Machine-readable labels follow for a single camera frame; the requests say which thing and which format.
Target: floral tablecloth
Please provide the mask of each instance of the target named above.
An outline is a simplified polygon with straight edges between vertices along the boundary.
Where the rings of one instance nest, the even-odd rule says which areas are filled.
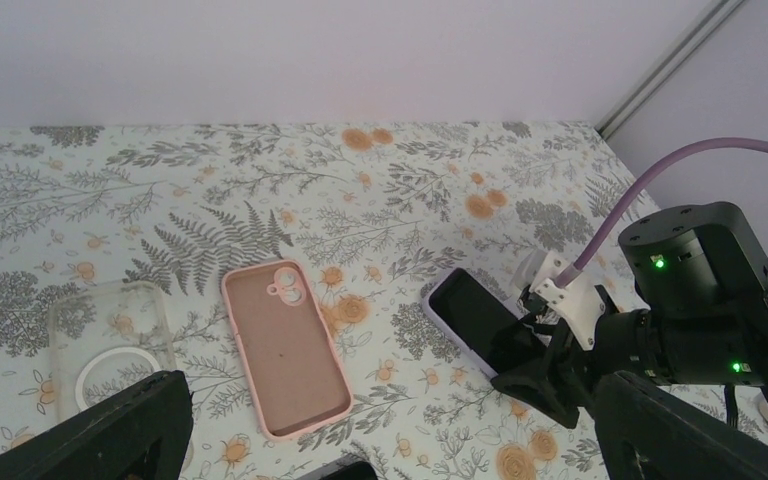
[[[495,393],[418,302],[453,265],[510,299],[527,248],[572,259],[632,180],[577,122],[0,129],[0,452],[56,422],[49,305],[143,279],[194,394],[182,478],[291,479],[345,454],[389,480],[605,478],[589,418],[566,430]],[[587,268],[625,308],[616,234],[655,208],[642,197]],[[273,444],[218,279],[276,255],[315,279],[356,405]],[[724,417],[718,388],[671,390]],[[768,443],[755,394],[739,390],[740,427]]]

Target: pink phone case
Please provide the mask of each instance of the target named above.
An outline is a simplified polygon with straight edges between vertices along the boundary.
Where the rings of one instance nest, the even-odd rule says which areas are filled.
[[[222,296],[264,435],[294,438],[349,413],[346,375],[301,265],[233,270]]]

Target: table surface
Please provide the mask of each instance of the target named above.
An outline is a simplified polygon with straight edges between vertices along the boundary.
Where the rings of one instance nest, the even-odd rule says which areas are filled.
[[[194,393],[182,478],[291,479],[346,453],[389,480],[606,478],[589,417],[566,430],[495,393],[419,299],[461,265],[510,301],[527,248],[574,258],[631,181],[579,122],[0,129],[0,452],[56,423],[51,302],[148,279]],[[641,303],[616,234],[655,209],[641,197],[587,268],[625,308]],[[211,228],[226,232],[215,244]],[[229,264],[235,236],[251,235],[257,251]],[[356,405],[273,444],[218,283],[276,250],[314,281]],[[670,390],[725,415],[719,388]],[[756,393],[738,391],[740,427],[768,443]]]

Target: black phone screen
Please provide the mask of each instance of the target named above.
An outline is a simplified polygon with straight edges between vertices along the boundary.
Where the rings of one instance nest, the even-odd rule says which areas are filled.
[[[542,355],[543,344],[531,330],[463,269],[455,269],[428,303],[496,373]]]

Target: white ring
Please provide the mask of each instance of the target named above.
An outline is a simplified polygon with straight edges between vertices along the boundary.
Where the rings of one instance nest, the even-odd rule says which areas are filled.
[[[151,364],[151,368],[154,369],[154,372],[160,371],[160,363],[157,361],[156,358],[154,358],[154,355],[148,353],[142,348],[137,348],[137,347],[111,348],[110,350],[103,352],[99,356],[90,360],[90,363],[88,363],[87,366],[84,367],[83,370],[81,370],[81,374],[78,375],[78,381],[75,382],[75,403],[78,404],[78,410],[83,412],[84,410],[90,408],[90,406],[87,405],[86,399],[84,398],[84,382],[87,381],[87,375],[89,375],[90,370],[95,368],[95,366],[98,365],[102,360],[110,358],[114,355],[121,355],[121,354],[127,354],[127,353],[143,357],[148,361],[149,364]]]

